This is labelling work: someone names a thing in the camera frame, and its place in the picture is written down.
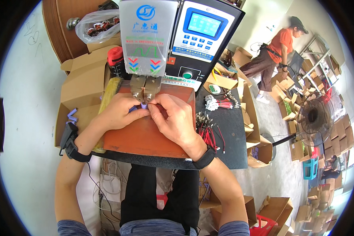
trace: brown pants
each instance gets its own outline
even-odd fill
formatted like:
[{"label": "brown pants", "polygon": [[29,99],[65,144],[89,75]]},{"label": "brown pants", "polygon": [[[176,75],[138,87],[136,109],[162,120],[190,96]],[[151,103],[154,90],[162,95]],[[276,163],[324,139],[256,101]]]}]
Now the brown pants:
[{"label": "brown pants", "polygon": [[240,70],[248,78],[261,74],[261,86],[258,86],[259,89],[271,92],[271,76],[275,66],[276,63],[271,59],[268,50],[262,49],[256,58],[243,65]]}]

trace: black wrist strap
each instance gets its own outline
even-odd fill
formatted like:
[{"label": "black wrist strap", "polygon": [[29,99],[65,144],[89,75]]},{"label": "black wrist strap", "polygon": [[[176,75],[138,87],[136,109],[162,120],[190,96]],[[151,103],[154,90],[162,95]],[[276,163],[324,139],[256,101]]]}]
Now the black wrist strap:
[{"label": "black wrist strap", "polygon": [[203,156],[198,161],[193,162],[193,165],[198,170],[203,169],[212,162],[212,160],[215,158],[215,155],[216,155],[215,151],[208,146],[207,151],[203,154]]},{"label": "black wrist strap", "polygon": [[79,162],[89,162],[92,157],[92,154],[83,155],[79,153],[73,139],[69,139],[67,142],[66,154],[68,158],[75,159]]}]

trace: black table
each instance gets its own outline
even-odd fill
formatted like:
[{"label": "black table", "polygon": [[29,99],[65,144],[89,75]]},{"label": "black table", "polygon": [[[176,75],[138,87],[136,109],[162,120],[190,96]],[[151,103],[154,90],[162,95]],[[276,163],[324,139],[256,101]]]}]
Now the black table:
[{"label": "black table", "polygon": [[[223,141],[215,131],[215,140],[220,150],[217,151],[217,157],[230,169],[245,169],[248,167],[248,159],[246,154],[246,139],[243,125],[243,115],[241,108],[227,110],[219,107],[215,111],[205,109],[205,96],[210,94],[206,89],[202,88],[195,99],[195,111],[203,111],[213,119],[212,123],[219,125],[225,141],[225,154],[223,154]],[[232,95],[239,100],[237,89],[232,90]],[[151,167],[162,167],[170,169],[186,169],[196,170],[191,160],[183,158],[166,158],[160,156],[143,156],[129,153],[120,153],[107,150],[104,154],[93,153],[95,156],[117,160],[121,162],[133,163],[137,165],[146,165]]]}]

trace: green power button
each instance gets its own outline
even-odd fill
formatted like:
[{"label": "green power button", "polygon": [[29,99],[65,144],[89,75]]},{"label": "green power button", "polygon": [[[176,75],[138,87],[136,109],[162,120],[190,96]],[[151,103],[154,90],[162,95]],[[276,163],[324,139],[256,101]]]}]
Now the green power button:
[{"label": "green power button", "polygon": [[192,77],[193,77],[193,73],[191,73],[190,71],[186,71],[186,72],[184,72],[184,73],[182,74],[182,76],[183,76],[184,78],[189,79],[189,78],[192,78]]}]

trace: woman in orange shirt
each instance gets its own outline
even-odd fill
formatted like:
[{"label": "woman in orange shirt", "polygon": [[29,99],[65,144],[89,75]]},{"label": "woman in orange shirt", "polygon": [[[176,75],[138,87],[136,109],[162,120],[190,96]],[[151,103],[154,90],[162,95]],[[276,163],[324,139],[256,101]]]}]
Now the woman in orange shirt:
[{"label": "woman in orange shirt", "polygon": [[260,54],[251,62],[243,65],[240,70],[248,77],[253,77],[261,73],[261,86],[256,100],[269,104],[269,100],[264,97],[264,91],[271,92],[271,76],[274,68],[280,64],[282,68],[282,79],[287,77],[287,54],[293,51],[293,37],[299,38],[303,34],[308,34],[299,18],[290,18],[290,27],[281,29],[271,40],[270,45],[261,48]]}]

